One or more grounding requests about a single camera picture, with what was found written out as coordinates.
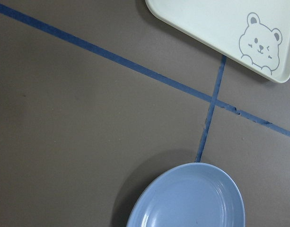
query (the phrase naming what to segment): bear face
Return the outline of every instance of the bear face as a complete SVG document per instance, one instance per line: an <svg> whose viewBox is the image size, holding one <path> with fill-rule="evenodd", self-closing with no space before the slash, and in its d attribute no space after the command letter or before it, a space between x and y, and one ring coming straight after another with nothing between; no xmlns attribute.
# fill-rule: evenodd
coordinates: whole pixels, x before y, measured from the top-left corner
<svg viewBox="0 0 290 227"><path fill-rule="evenodd" d="M243 56L248 56L252 64L260 67L268 67L274 71L279 66L279 45L282 41L280 30L269 29L260 23L256 13L250 13L247 17L248 27L239 39L239 49Z"/></svg>

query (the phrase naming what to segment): rectangular tray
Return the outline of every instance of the rectangular tray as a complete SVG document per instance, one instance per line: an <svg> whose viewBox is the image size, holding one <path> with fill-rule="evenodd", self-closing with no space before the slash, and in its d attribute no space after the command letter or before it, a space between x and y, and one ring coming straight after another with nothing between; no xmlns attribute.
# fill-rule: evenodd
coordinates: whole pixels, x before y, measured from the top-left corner
<svg viewBox="0 0 290 227"><path fill-rule="evenodd" d="M263 77L290 78L290 0L146 0L160 20Z"/></svg>

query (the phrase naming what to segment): cartoon bear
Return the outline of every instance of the cartoon bear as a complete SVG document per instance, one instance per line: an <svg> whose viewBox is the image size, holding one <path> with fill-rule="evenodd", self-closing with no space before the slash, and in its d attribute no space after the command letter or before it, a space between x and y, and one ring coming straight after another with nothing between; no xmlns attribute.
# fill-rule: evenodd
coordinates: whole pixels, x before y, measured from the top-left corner
<svg viewBox="0 0 290 227"><path fill-rule="evenodd" d="M279 45L282 42L280 30L269 29L260 23L256 13L249 13L248 27L239 39L242 60L255 65L264 73L272 75L279 66Z"/></svg>

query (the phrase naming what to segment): blue line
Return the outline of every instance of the blue line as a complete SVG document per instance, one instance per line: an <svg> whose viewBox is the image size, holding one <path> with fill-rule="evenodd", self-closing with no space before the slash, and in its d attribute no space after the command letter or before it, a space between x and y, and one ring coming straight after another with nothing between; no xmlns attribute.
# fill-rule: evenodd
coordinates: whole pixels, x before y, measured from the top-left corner
<svg viewBox="0 0 290 227"><path fill-rule="evenodd" d="M222 75L223 75L224 69L225 69L226 59L227 59L227 57L225 55L223 55L221 58L219 72L217 74L212 99L211 99L210 106L208 109L206 124L205 124L205 128L202 132L201 142L200 142L200 145L198 147L195 162L200 162L201 158L202 158L202 152L205 148L206 140L207 140L208 133L209 133L209 128L210 128L212 117L213 117L215 102L217 100L217 96L218 96L219 91L220 91L220 84L221 84Z"/></svg>
<svg viewBox="0 0 290 227"><path fill-rule="evenodd" d="M282 127L279 127L278 125L273 124L273 123L271 123L269 121L266 121L266 120L264 120L264 119L262 119L260 117L254 116L254 115L252 115L252 114L250 114L250 113L248 113L246 111L238 110L236 107L234 107L234 106L232 106L230 104L227 104L227 103L224 103L224 102L222 102L220 100L217 100L215 105L218 106L218 107L224 108L225 110L228 110L228 111L230 111L230 112L232 112L234 114L237 114L237 115L240 115L242 117L245 117L245 118L247 118L247 119L249 119L249 120L251 120L251 121L253 121L255 123L263 125L263 126L269 128L269 129L272 129L272 130L274 130L276 132L279 132L279 133L281 133L281 134L283 134L285 136L289 136L290 137L290 131L289 130L286 130L286 129L282 128Z"/></svg>
<svg viewBox="0 0 290 227"><path fill-rule="evenodd" d="M57 28L55 28L55 27L53 27L51 25L48 25L48 24L46 24L44 22L41 22L41 21L39 21L39 20L37 20L37 19L35 19L33 17L27 16L27 15L25 15L23 13L20 13L20 12L14 10L14 9L11 9L11 8L9 8L7 6L2 5L2 4L0 4L0 13L4 14L6 16L9 16L9 17L11 17L11 18L13 18L15 20L18 20L20 22L23 22L23 23L25 23L27 25L30 25L30 26L32 26L34 28L37 28L37 29L39 29L39 30L41 30L43 32L49 33L49 34L51 34L53 36L56 36L56 37L58 37L58 38L60 38L60 39L62 39L64 41L67 41L67 42L69 42L71 44L79 46L79 47L81 47L81 48L83 48L85 50L88 50L90 52L96 53L96 54L98 54L98 55L100 55L100 56L102 56L104 58L107 58L107 59L109 59L111 61L114 61L114 62L116 62L118 64L121 64L121 65L123 65L123 66L125 66L125 67L127 67L129 69L132 69L132 70L134 70L136 72L144 74L144 75L146 75L146 76L148 76L150 78L158 80L158 81L160 81L160 82L162 82L164 84L167 84L167 85L169 85L171 87L174 87L174 88L176 88L178 90L181 90L183 92L191 94L191 95L193 95L195 97L198 97L198 98L200 98L202 100L205 100L207 102L211 101L211 96L206 95L205 93L202 93L202 92L200 92L200 91L198 91L196 89L193 89L193 88L188 87L188 86L186 86L184 84L181 84L181 83L179 83L179 82L177 82L175 80L167 78L167 77L165 77L165 76L163 76L163 75L161 75L161 74L159 74L157 72L149 70L149 69L147 69L147 68L145 68L145 67L143 67L143 66L141 66L139 64L136 64L136 63L134 63L134 62L132 62L132 61L130 61L128 59L125 59L125 58L123 58L123 57L121 57L121 56L119 56L119 55L117 55L115 53L107 51L107 50L105 50L105 49L103 49L103 48L101 48L99 46L91 44L91 43L89 43L89 42L87 42L85 40L82 40L82 39L74 36L74 35L71 35L71 34L66 33L64 31L61 31L61 30L59 30L59 29L57 29Z"/></svg>

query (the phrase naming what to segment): blue plate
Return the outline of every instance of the blue plate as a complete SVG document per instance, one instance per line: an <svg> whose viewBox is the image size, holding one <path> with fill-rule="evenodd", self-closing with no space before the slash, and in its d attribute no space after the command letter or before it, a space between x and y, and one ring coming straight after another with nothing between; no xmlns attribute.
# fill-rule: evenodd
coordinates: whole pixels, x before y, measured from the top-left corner
<svg viewBox="0 0 290 227"><path fill-rule="evenodd" d="M127 227L244 227L234 181L221 169L189 163L154 180L136 202Z"/></svg>

